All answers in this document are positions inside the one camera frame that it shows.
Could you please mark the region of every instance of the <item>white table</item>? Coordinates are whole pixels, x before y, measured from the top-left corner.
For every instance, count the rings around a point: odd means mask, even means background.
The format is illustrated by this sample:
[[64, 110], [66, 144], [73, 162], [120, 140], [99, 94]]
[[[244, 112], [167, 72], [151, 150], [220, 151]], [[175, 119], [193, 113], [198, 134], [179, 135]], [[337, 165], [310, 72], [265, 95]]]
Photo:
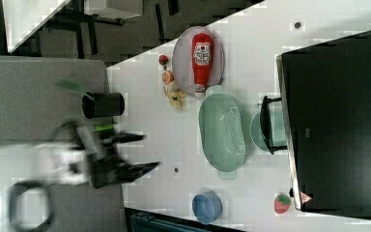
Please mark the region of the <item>white table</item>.
[[2, 0], [8, 52], [14, 52], [71, 0]]
[[[302, 27], [294, 28], [300, 21]], [[371, 1], [269, 0], [228, 16], [207, 28], [224, 46], [224, 92], [237, 97], [254, 115], [265, 94], [279, 93], [275, 58], [304, 46], [371, 30]], [[171, 54], [176, 41], [108, 69], [111, 91], [127, 101], [117, 120], [122, 129], [143, 132], [144, 141], [121, 147], [131, 162], [161, 161], [158, 168], [133, 184], [124, 185], [125, 206], [196, 220], [191, 200], [212, 189], [223, 203], [215, 225], [244, 231], [371, 231], [371, 221], [290, 211], [278, 216], [273, 200], [290, 189], [287, 153], [271, 156], [252, 143], [249, 158], [235, 181], [218, 178], [204, 157], [198, 127], [202, 99], [187, 97], [175, 110], [162, 91], [159, 54]], [[244, 126], [250, 119], [244, 119]], [[368, 223], [369, 226], [354, 224]]]

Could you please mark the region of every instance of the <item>black mug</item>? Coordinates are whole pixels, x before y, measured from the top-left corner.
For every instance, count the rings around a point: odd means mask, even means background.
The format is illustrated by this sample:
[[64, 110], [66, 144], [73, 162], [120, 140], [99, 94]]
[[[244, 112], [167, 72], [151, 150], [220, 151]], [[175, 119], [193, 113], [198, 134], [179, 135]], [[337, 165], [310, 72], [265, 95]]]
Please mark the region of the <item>black mug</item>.
[[120, 116], [125, 111], [125, 99], [120, 93], [86, 94], [93, 98], [84, 96], [82, 99], [83, 113], [88, 119]]

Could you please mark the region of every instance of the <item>ketchup bottle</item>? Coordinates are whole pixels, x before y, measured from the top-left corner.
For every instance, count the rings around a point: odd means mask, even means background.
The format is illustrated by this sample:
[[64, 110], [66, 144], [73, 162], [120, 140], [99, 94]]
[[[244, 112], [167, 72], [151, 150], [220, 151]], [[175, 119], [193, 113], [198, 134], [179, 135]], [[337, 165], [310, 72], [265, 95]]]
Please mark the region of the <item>ketchup bottle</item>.
[[195, 97], [206, 95], [206, 85], [213, 66], [214, 42], [211, 36], [200, 33], [192, 39], [192, 70], [194, 72]]

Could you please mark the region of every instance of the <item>small blue cup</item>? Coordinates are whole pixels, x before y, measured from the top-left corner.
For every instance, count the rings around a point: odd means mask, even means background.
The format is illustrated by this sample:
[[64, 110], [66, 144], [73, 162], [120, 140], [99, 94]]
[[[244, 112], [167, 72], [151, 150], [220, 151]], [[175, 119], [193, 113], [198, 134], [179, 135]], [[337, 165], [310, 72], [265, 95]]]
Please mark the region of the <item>small blue cup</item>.
[[213, 191], [198, 194], [192, 199], [192, 211], [198, 221], [210, 224], [222, 213], [221, 200]]

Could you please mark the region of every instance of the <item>green basket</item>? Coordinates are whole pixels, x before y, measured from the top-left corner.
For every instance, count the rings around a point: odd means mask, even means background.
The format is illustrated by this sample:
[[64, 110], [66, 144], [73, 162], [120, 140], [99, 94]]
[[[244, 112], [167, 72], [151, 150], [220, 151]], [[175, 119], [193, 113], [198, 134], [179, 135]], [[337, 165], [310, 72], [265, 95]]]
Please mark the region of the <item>green basket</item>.
[[199, 112], [204, 154], [221, 179], [235, 179], [245, 158], [240, 110], [220, 85], [207, 90]]

